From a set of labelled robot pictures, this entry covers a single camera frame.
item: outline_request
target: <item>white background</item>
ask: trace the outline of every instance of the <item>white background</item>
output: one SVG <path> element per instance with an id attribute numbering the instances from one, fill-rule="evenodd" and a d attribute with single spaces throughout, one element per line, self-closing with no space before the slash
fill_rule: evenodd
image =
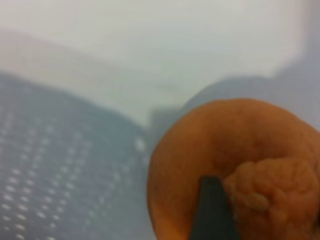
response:
<path id="1" fill-rule="evenodd" d="M 302 51 L 307 0 L 0 0 L 0 68 L 147 125 Z"/>

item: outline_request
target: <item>white wall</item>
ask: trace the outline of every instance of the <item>white wall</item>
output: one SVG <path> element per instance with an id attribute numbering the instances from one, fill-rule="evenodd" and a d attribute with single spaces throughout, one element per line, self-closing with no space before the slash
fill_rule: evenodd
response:
<path id="1" fill-rule="evenodd" d="M 307 0 L 0 0 L 0 68 L 146 124 L 300 52 Z"/>

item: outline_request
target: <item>orange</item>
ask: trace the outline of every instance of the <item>orange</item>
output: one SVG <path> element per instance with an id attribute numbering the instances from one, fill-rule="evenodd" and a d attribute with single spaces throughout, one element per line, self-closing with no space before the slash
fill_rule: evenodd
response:
<path id="1" fill-rule="evenodd" d="M 158 240 L 187 240 L 202 176 L 218 176 L 243 240 L 318 240 L 320 135 L 253 99 L 200 106 L 154 150 L 148 209 Z"/>

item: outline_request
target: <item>black object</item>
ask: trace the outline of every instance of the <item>black object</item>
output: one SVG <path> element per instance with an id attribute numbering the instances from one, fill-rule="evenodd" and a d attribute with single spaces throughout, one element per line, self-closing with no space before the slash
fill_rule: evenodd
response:
<path id="1" fill-rule="evenodd" d="M 217 177 L 203 177 L 189 240 L 240 239 L 221 181 Z"/>

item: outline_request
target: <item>gray mesh fabric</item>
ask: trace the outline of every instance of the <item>gray mesh fabric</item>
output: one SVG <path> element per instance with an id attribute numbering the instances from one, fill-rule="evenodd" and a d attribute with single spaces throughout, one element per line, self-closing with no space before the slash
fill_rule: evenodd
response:
<path id="1" fill-rule="evenodd" d="M 152 239 L 142 130 L 0 75 L 0 239 Z"/>

